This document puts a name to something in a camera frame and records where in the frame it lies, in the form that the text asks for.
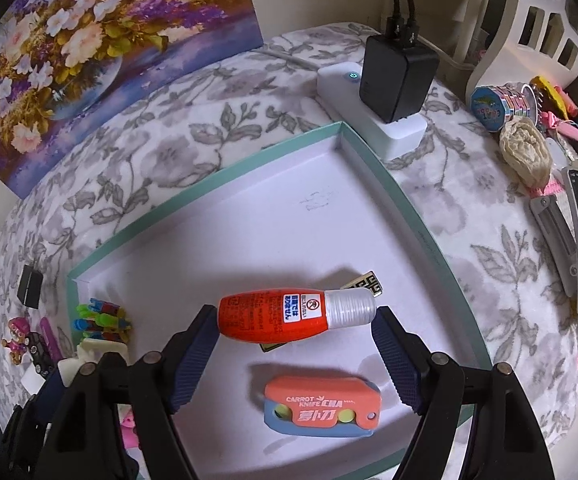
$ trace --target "translucent ribbed cap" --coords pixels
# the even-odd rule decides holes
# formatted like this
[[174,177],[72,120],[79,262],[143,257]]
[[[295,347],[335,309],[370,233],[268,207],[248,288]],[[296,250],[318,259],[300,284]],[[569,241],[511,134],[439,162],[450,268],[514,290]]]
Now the translucent ribbed cap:
[[369,324],[377,308],[368,288],[325,291],[326,323],[330,329]]

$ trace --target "white power strip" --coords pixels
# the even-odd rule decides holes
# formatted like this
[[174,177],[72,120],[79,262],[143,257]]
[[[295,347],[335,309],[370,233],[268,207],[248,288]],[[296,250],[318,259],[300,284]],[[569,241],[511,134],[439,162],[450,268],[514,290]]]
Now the white power strip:
[[426,120],[413,114],[393,123],[383,122],[360,99],[362,67],[345,62],[318,70],[320,104],[332,118],[342,118],[383,160],[392,160],[416,149]]

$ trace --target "red glue bottle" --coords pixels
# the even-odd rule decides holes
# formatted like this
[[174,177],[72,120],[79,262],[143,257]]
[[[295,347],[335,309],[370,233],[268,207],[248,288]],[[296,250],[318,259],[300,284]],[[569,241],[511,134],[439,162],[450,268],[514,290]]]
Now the red glue bottle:
[[220,333],[250,343],[288,343],[332,328],[360,326],[376,314],[367,288],[280,288],[227,296],[220,301]]

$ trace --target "floral tablecloth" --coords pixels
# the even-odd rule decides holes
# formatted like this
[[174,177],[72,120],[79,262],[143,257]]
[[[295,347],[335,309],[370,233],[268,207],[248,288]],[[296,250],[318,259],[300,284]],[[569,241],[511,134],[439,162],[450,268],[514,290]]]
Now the floral tablecloth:
[[[27,316],[33,327],[48,316],[70,354],[67,273],[181,189],[332,122],[315,100],[316,68],[362,62],[373,33],[340,23],[279,36],[263,50],[158,89],[93,132],[16,206],[0,232],[0,338],[9,318]],[[436,81],[422,113],[428,130],[421,145],[386,167],[447,256],[492,360],[514,366],[553,444],[576,410],[578,338],[549,251],[517,176],[459,99]],[[16,298],[22,266],[34,260],[44,274],[37,311]],[[21,375],[0,346],[3,427],[28,397]],[[454,453],[464,453],[467,436],[468,428],[458,432]],[[457,460],[451,464],[448,478],[460,470]]]

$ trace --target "painting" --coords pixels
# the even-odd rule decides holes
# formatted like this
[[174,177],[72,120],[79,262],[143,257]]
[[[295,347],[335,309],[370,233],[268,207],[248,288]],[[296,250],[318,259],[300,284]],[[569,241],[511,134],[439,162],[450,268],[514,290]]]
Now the painting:
[[24,198],[115,114],[261,45],[252,0],[15,0],[0,19],[0,180]]

